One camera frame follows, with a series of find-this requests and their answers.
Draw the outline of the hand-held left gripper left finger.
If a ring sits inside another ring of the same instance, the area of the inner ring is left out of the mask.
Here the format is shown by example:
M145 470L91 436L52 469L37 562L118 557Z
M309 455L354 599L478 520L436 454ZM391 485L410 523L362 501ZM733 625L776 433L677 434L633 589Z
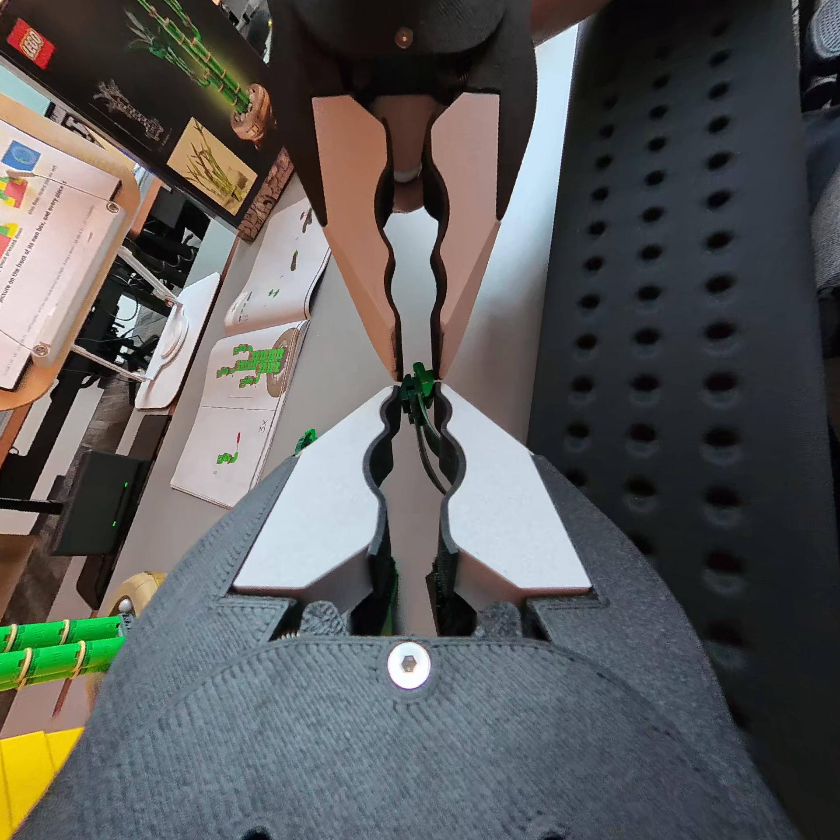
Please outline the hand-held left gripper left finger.
M330 602L353 633L393 633L398 572L382 483L401 411L399 387L388 386L290 460L236 593Z

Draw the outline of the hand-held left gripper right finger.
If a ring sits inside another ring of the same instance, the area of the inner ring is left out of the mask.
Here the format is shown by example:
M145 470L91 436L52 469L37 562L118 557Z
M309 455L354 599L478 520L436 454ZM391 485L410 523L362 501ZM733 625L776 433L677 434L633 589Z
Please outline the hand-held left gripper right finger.
M444 383L434 388L435 455L448 482L428 577L437 634L468 636L498 603L592 594L532 453Z

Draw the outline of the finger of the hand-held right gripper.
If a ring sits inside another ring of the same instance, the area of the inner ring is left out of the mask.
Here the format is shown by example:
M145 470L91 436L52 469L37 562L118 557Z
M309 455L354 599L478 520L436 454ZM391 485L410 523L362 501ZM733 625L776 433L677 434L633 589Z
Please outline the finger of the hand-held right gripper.
M499 96L465 92L434 121L432 173L443 184L443 219L433 251L438 301L434 365L445 379L465 337L495 245Z
M391 295L393 250L382 198L392 185L388 130L351 96L311 100L326 221L322 226L371 345L388 375L403 378L400 319Z

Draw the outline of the green lego leaf piece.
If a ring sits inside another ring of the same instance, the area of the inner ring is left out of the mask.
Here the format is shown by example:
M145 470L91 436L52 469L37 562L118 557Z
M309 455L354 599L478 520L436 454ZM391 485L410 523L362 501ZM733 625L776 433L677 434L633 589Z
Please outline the green lego leaf piece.
M434 373L422 362L416 362L412 371L402 379L400 403L414 431L423 471L441 496L445 496L451 483L440 469L442 438L434 422L435 386Z

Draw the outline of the lego instruction booklet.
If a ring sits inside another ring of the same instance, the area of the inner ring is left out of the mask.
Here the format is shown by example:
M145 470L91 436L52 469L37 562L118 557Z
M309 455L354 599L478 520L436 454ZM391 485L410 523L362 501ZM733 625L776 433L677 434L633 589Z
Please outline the lego instruction booklet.
M307 198L275 213L209 356L171 488L232 508L259 483L331 251Z

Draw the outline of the black lego set box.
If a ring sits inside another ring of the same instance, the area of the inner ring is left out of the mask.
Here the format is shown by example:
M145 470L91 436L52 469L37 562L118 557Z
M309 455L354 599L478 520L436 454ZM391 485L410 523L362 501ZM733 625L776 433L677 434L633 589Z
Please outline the black lego set box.
M2 57L254 241L291 177L268 66L209 1L2 2Z

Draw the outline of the lego bamboo model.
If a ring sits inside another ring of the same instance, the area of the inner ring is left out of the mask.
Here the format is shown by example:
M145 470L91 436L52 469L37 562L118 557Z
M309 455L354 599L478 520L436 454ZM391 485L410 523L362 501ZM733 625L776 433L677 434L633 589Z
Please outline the lego bamboo model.
M104 616L1 628L1 691L106 672L165 573L131 576Z

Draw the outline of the person's right hand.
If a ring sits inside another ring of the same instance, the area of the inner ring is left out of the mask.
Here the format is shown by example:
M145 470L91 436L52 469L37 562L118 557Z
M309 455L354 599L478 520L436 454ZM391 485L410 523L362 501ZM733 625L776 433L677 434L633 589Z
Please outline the person's right hand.
M428 95L395 97L386 117L392 137L393 211L409 214L424 204L423 155L437 103Z

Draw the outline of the black box with green lights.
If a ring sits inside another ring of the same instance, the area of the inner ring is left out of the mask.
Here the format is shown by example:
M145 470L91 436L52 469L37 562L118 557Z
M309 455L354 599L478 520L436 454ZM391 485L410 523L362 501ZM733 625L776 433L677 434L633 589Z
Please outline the black box with green lights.
M90 450L63 502L49 552L56 557L112 554L148 475L148 459Z

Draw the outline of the black perforated chair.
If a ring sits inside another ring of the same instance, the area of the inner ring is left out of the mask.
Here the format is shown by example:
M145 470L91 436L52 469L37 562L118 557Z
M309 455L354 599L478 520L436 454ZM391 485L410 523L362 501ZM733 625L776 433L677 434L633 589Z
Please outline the black perforated chair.
M838 526L791 2L579 29L528 444L641 550L838 838Z

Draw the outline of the yellow plastic bin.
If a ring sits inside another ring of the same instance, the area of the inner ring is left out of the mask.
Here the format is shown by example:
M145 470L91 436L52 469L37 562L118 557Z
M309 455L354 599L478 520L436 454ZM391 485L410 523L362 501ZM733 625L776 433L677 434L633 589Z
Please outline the yellow plastic bin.
M1 838L17 830L73 750L83 728L1 740Z

